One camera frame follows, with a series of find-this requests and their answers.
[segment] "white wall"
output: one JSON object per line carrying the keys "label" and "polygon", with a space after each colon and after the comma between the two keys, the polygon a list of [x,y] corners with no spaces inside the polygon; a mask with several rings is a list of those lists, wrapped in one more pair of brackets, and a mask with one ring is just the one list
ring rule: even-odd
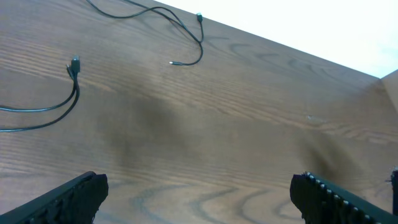
{"label": "white wall", "polygon": [[375,77],[398,68],[398,0],[158,2]]}

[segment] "cable plug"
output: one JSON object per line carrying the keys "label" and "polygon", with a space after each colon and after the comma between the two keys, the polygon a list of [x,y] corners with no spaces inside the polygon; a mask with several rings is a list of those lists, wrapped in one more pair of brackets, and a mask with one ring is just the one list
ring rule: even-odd
{"label": "cable plug", "polygon": [[70,67],[75,75],[80,72],[80,58],[78,55],[73,56],[73,59],[70,62]]}
{"label": "cable plug", "polygon": [[172,65],[183,65],[182,62],[169,62],[169,63],[172,64]]}
{"label": "cable plug", "polygon": [[197,19],[198,19],[199,22],[203,21],[203,16],[201,16],[200,12],[197,13]]}

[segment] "wood grain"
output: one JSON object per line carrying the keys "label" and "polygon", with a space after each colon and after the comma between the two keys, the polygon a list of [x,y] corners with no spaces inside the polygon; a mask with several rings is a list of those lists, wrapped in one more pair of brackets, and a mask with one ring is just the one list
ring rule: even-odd
{"label": "wood grain", "polygon": [[[377,78],[208,19],[192,67],[169,65],[198,47],[153,13],[113,20],[84,0],[15,0],[0,1],[0,20],[0,105],[62,101],[65,64],[82,62],[64,120],[0,135],[0,213],[87,170],[109,177],[96,223],[303,223],[288,189],[306,169],[391,209],[398,116]],[[40,124],[64,110],[0,120]]]}

